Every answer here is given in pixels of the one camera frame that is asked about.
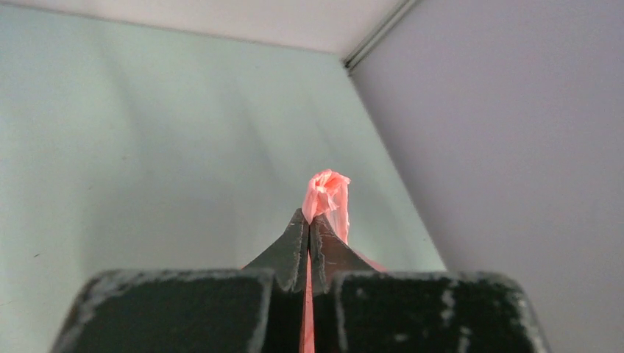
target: crumpled plastic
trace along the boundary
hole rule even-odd
[[[330,169],[315,175],[308,183],[301,210],[305,220],[311,224],[314,217],[326,215],[336,235],[346,244],[349,235],[348,190],[351,179]],[[358,253],[373,268],[383,267]],[[308,255],[308,282],[305,289],[305,322],[300,352],[314,353],[314,319],[312,309],[312,270]]]

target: white surface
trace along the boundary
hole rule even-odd
[[[624,347],[623,18],[425,0],[355,71],[449,267],[518,279],[554,352]]]
[[[324,168],[351,245],[443,268],[337,56],[0,6],[0,352],[97,271],[244,265]]]
[[[398,0],[2,0],[117,21],[349,54]]]

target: light green surface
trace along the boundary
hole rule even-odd
[[[0,159],[0,352],[46,351],[97,271],[242,266],[325,168],[352,246],[443,269],[329,54],[0,6]]]

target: pink object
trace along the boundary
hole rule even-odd
[[[347,209],[347,186],[351,179],[340,173],[327,169],[315,175],[308,183],[308,192],[305,193],[301,210],[308,223],[314,217],[325,214],[333,231],[347,243],[349,235],[349,211]],[[385,269],[359,254],[368,264],[378,271]],[[312,310],[312,281],[310,255],[308,255],[308,282],[305,285],[305,320],[301,352],[314,353],[314,319]]]

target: pink plastic bag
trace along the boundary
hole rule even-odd
[[[325,214],[333,231],[347,243],[349,235],[349,211],[347,209],[347,186],[351,179],[327,169],[315,175],[308,183],[308,191],[301,210],[308,223],[314,217]],[[373,268],[383,271],[383,267],[359,254]],[[308,255],[308,282],[305,289],[305,323],[301,352],[314,353],[314,320],[312,310],[312,281],[310,255]]]

